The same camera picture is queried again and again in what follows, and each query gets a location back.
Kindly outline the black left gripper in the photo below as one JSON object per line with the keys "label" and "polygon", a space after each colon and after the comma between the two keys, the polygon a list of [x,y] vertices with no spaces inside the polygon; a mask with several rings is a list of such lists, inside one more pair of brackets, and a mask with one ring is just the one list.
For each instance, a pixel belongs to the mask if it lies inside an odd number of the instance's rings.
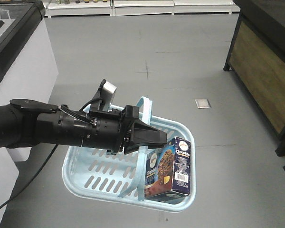
{"label": "black left gripper", "polygon": [[139,119],[139,108],[127,105],[123,110],[112,109],[110,112],[97,110],[91,104],[82,109],[89,109],[82,146],[108,150],[115,155],[125,155],[146,146],[147,149],[158,149],[167,143],[167,134]]}

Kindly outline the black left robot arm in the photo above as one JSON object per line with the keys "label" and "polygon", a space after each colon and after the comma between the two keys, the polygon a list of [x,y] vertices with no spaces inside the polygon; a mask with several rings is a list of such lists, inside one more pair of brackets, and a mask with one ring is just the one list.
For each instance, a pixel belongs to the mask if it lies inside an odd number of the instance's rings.
{"label": "black left robot arm", "polygon": [[28,99],[13,99],[0,106],[0,148],[32,147],[39,143],[81,146],[130,154],[146,146],[162,148],[167,134],[139,119],[139,108],[73,111]]}

